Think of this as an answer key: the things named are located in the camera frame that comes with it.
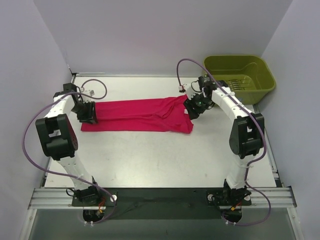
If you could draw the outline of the pink t shirt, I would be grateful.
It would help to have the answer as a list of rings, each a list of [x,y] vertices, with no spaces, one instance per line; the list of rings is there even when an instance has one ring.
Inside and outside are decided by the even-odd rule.
[[[83,123],[83,132],[174,132],[190,134],[193,123],[185,112],[186,95],[96,103],[98,123]]]

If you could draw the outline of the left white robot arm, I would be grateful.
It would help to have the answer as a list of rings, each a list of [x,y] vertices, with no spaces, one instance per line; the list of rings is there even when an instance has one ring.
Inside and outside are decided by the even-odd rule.
[[[74,185],[73,198],[84,206],[99,204],[103,194],[77,155],[79,143],[69,115],[76,114],[80,123],[97,124],[95,100],[94,91],[66,83],[62,91],[54,94],[45,117],[35,121],[43,153],[63,167],[64,176],[71,178]]]

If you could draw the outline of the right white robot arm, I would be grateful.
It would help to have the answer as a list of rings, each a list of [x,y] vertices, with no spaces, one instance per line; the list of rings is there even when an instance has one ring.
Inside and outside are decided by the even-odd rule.
[[[192,83],[179,88],[187,99],[183,105],[191,120],[197,119],[206,110],[219,106],[232,122],[229,147],[233,152],[230,171],[223,182],[208,195],[208,201],[216,207],[249,205],[251,192],[246,180],[250,162],[264,146],[265,120],[245,107],[224,81],[213,82],[208,75],[198,78],[199,90]]]

